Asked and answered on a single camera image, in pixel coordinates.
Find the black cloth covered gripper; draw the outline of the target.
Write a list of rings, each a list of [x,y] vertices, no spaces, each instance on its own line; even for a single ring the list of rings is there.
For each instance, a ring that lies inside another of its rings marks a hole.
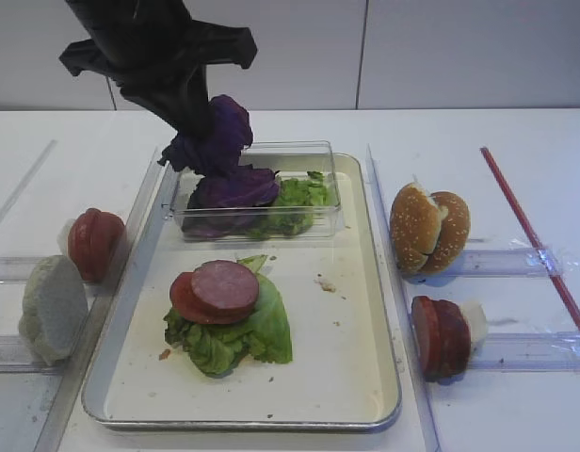
[[[213,128],[207,67],[247,69],[257,55],[249,28],[195,20],[181,1],[67,5],[89,33],[59,57],[70,74],[89,71],[108,77],[125,100],[187,137],[206,138]]]

